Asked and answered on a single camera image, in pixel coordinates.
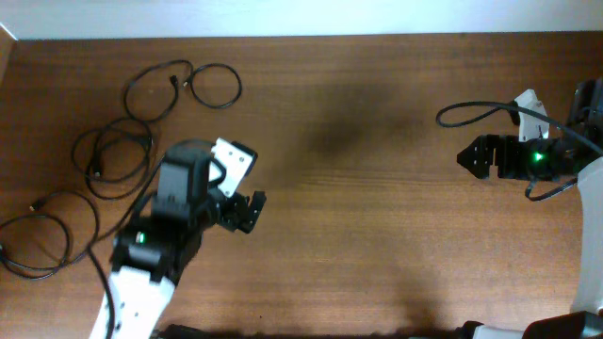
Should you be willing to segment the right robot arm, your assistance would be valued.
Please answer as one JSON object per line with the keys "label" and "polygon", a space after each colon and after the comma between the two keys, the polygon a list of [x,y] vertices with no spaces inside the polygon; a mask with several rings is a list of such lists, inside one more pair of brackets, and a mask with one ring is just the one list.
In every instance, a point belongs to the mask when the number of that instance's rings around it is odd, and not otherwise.
{"label": "right robot arm", "polygon": [[602,335],[602,81],[577,85],[566,121],[551,119],[531,89],[509,103],[483,103],[487,116],[504,110],[517,135],[481,135],[457,155],[480,180],[497,169],[500,179],[527,182],[524,195],[543,202],[575,187],[582,228],[579,285],[566,315],[537,320],[523,330],[467,321],[460,338],[599,338]]}

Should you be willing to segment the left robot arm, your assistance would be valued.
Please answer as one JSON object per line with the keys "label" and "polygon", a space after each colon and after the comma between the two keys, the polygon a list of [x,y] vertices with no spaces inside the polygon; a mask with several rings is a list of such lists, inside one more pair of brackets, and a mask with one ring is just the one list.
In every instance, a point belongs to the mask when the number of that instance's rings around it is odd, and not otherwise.
{"label": "left robot arm", "polygon": [[245,234],[253,230],[267,197],[236,190],[257,157],[255,150],[223,138],[181,141],[164,153],[157,189],[137,199],[114,238],[91,337],[151,337],[204,232],[215,225]]}

